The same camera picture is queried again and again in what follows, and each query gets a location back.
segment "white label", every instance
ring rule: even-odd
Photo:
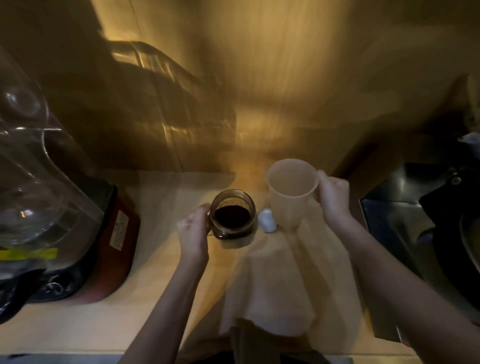
[[[110,238],[110,246],[120,250],[123,246],[123,240],[125,240],[125,233],[127,232],[128,216],[119,210],[115,226],[113,227],[112,236]]]

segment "person's right arm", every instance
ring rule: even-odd
[[[348,182],[319,171],[324,219],[362,280],[389,305],[424,363],[480,363],[480,329],[413,274],[350,214]]]

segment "yellow-green label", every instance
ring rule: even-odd
[[[58,248],[48,248],[45,250],[36,250],[29,252],[26,250],[0,250],[0,260],[25,260],[32,258],[42,258],[52,260],[57,257]]]

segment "sticker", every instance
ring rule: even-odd
[[[27,250],[0,250],[0,260],[26,260],[32,258],[42,258],[53,260],[57,257],[58,248],[48,248],[45,250],[36,250],[29,252]]]
[[[121,251],[125,233],[127,232],[128,216],[119,210],[115,226],[113,227],[112,236],[110,238],[110,246]]]

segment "translucent plastic cup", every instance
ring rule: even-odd
[[[267,171],[266,181],[274,220],[286,228],[300,224],[318,185],[315,168],[300,159],[279,160]]]

